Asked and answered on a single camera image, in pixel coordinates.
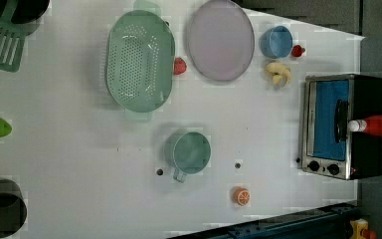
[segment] pink plate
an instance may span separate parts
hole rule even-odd
[[[193,16],[187,33],[194,65],[205,77],[218,81],[239,78],[254,54],[254,31],[240,6],[212,0]]]

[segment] blue bowl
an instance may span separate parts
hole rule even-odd
[[[263,34],[260,48],[269,58],[283,58],[292,50],[292,34],[284,26],[277,26]]]

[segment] bottle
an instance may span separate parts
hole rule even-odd
[[[382,136],[382,115],[352,120],[349,122],[348,128],[350,131],[360,131],[375,136]]]

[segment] green mug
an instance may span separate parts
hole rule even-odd
[[[175,167],[173,179],[184,182],[187,174],[195,174],[210,160],[209,140],[199,132],[173,134],[165,145],[165,156]]]

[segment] orange object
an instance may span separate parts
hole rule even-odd
[[[235,202],[240,206],[245,206],[250,201],[250,191],[244,187],[240,187],[235,191]]]

